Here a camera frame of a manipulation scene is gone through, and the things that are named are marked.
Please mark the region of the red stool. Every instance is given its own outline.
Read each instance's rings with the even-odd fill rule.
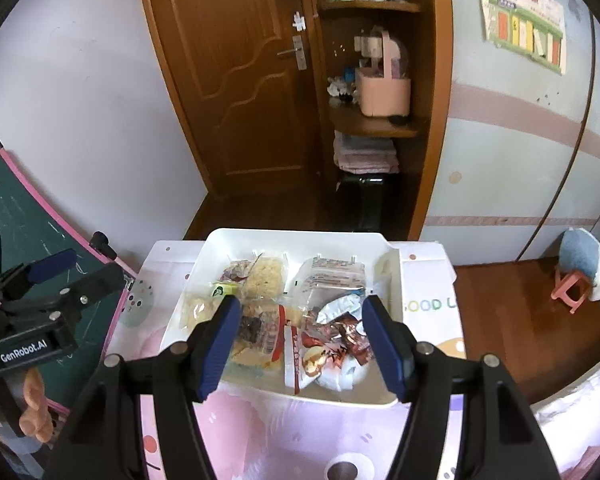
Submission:
[[[580,297],[577,300],[572,300],[568,295],[568,291],[573,286],[577,286],[580,291]],[[555,267],[555,288],[551,293],[551,299],[563,300],[567,306],[571,307],[571,314],[573,314],[587,296],[589,296],[591,289],[592,285],[589,278],[579,270],[572,270],[562,276],[560,269]]]

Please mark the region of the table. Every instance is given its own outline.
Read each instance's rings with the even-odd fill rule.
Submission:
[[[121,307],[107,353],[126,360],[158,353],[166,325],[204,242],[156,242]],[[392,242],[400,249],[403,312],[419,340],[464,357],[453,282],[442,245]],[[221,383],[196,417],[218,480],[324,480],[337,463],[352,463],[351,480],[384,480],[409,413],[388,408],[332,406]],[[164,480],[153,402],[141,398],[142,432],[151,480]],[[454,396],[439,480],[454,477],[462,398]]]

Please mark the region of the metal screw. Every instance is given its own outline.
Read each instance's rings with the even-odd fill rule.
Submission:
[[[178,341],[169,347],[171,353],[175,355],[184,354],[184,352],[186,352],[188,349],[189,347],[187,346],[186,341]]]
[[[431,355],[433,354],[434,347],[431,343],[421,341],[416,345],[416,351],[420,354]]]
[[[482,360],[484,361],[484,364],[486,364],[488,367],[497,368],[498,366],[500,366],[500,359],[498,359],[493,354],[487,354],[487,355],[485,355],[482,358]]]
[[[120,364],[120,356],[118,354],[109,354],[104,358],[104,365],[107,368],[114,368]]]

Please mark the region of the human hand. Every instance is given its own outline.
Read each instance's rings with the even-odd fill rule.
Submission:
[[[45,383],[37,368],[29,370],[24,379],[24,401],[28,407],[20,417],[22,433],[40,442],[49,442],[54,426],[47,407]]]

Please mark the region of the wooden shelf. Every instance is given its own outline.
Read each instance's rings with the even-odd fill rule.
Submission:
[[[320,5],[320,10],[336,9],[384,9],[401,10],[402,12],[420,12],[420,6],[412,2],[374,2],[371,0],[341,2],[339,0],[326,0]]]
[[[416,137],[423,131],[424,124],[416,118],[409,118],[404,126],[394,126],[384,117],[366,117],[358,105],[329,104],[329,118],[333,127],[343,134],[362,137]]]

